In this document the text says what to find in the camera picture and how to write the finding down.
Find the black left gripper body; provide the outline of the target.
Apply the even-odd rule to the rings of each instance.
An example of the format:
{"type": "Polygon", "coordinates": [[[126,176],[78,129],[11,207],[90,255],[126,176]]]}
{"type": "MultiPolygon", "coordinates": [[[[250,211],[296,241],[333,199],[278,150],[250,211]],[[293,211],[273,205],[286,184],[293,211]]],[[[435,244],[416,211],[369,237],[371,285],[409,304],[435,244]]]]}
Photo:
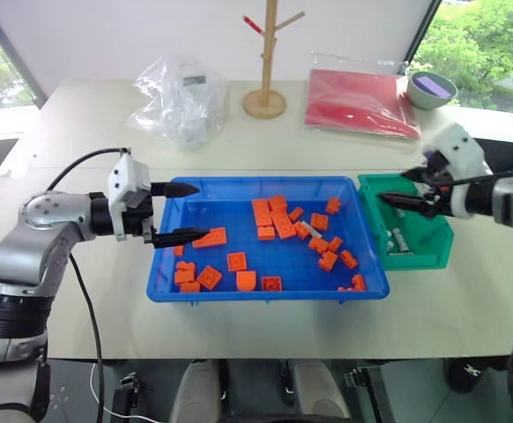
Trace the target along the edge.
{"type": "Polygon", "coordinates": [[[129,191],[124,196],[123,229],[126,235],[142,237],[144,243],[152,243],[153,226],[152,192],[150,189],[129,191]]]}

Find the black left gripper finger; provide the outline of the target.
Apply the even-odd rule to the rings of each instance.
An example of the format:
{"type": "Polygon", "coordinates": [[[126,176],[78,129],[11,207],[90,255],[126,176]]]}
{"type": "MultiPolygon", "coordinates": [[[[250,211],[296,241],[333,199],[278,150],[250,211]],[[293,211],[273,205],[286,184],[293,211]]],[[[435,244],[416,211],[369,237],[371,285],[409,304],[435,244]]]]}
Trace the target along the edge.
{"type": "Polygon", "coordinates": [[[177,198],[187,197],[200,190],[196,186],[185,182],[152,182],[151,195],[153,197],[177,198]]]}
{"type": "Polygon", "coordinates": [[[171,233],[154,234],[152,236],[152,245],[156,249],[163,249],[186,245],[205,237],[210,231],[200,228],[178,228],[171,233]]]}

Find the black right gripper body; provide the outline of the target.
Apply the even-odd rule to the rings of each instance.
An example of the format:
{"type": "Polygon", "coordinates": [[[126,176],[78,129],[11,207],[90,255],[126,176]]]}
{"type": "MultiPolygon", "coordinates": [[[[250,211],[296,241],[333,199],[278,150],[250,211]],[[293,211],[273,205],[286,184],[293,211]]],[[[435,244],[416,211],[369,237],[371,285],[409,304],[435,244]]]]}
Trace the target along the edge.
{"type": "Polygon", "coordinates": [[[424,206],[421,215],[424,217],[436,217],[437,215],[452,217],[451,188],[435,185],[437,182],[449,182],[451,180],[450,173],[447,170],[449,162],[438,151],[427,151],[423,155],[426,159],[426,169],[422,181],[428,185],[428,189],[423,195],[427,204],[424,206]]]}

